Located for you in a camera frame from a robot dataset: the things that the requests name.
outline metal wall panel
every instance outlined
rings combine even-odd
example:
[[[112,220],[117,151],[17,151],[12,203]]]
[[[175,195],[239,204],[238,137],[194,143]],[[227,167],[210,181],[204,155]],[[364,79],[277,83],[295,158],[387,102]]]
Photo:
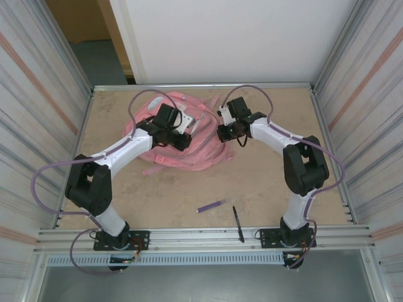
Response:
[[[403,298],[403,2],[372,1],[317,97],[346,170],[355,218],[369,224],[395,298]]]
[[[17,301],[40,228],[54,217],[30,193],[39,167],[70,159],[91,97],[43,1],[0,3],[0,300]],[[43,202],[57,208],[67,169],[38,178]]]

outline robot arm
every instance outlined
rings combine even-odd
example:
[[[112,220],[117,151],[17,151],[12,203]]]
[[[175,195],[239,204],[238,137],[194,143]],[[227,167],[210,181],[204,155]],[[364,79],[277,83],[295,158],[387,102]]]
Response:
[[[162,104],[152,121],[137,123],[133,136],[130,133],[90,156],[103,158],[72,166],[65,196],[95,217],[112,246],[117,249],[126,246],[129,230],[128,223],[111,205],[113,177],[133,159],[155,146],[170,145],[180,151],[189,147],[191,137],[184,131],[193,122],[194,119],[184,112]],[[87,158],[81,154],[75,159]]]
[[[323,153],[299,140],[317,145],[319,140],[314,136],[303,138],[272,121],[268,123],[266,115],[251,113],[243,98],[220,107],[219,115],[224,120],[217,130],[221,142],[247,136],[264,142],[283,156],[285,182],[291,192],[287,212],[280,221],[281,240],[287,246],[295,245],[301,233],[307,232],[309,224],[305,218],[310,210],[312,193],[329,178]]]

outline black pen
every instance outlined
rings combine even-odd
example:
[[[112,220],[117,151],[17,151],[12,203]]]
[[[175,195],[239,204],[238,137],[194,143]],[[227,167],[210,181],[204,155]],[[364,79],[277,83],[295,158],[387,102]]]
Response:
[[[245,242],[244,234],[242,233],[241,224],[239,223],[237,210],[235,210],[235,206],[233,206],[232,209],[234,210],[235,220],[237,221],[239,240],[240,240],[242,243],[244,243],[244,242]]]

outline purple marker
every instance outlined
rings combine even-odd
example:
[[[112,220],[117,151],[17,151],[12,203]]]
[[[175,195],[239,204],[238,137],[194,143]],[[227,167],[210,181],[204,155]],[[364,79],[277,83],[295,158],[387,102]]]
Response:
[[[206,206],[202,206],[201,208],[198,208],[198,209],[196,210],[196,213],[201,213],[201,212],[203,212],[203,211],[209,210],[209,209],[214,208],[214,207],[216,207],[216,206],[220,206],[221,204],[223,204],[223,203],[225,203],[225,202],[226,202],[226,200],[223,199],[223,200],[220,200],[220,201],[216,201],[215,203],[208,204],[208,205],[206,205]]]

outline black mounting plate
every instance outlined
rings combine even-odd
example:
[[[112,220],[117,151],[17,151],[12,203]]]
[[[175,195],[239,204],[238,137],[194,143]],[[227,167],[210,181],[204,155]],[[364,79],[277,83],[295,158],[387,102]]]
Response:
[[[286,246],[282,241],[281,241],[281,235],[280,235],[280,228],[262,228],[259,230],[259,235],[260,235],[260,243],[262,246],[262,249],[277,249],[277,248],[283,248],[283,247],[290,247],[290,248],[303,248],[303,242],[309,246],[310,241],[312,240],[312,237],[314,236],[314,230],[311,228],[308,228],[309,233],[305,233],[302,235],[301,241],[299,243],[296,243],[294,246]]]
[[[94,250],[136,250],[134,246],[130,243],[126,245],[125,248],[123,249],[116,249],[112,246],[107,245],[106,242],[103,242],[100,240],[100,232],[96,232],[95,236],[95,242],[94,242]],[[138,238],[142,242],[142,248],[139,247],[139,241],[135,240],[133,241],[135,246],[137,247],[138,250],[148,250],[149,249],[149,242],[150,242],[150,231],[132,231],[130,230],[129,233],[129,238]]]

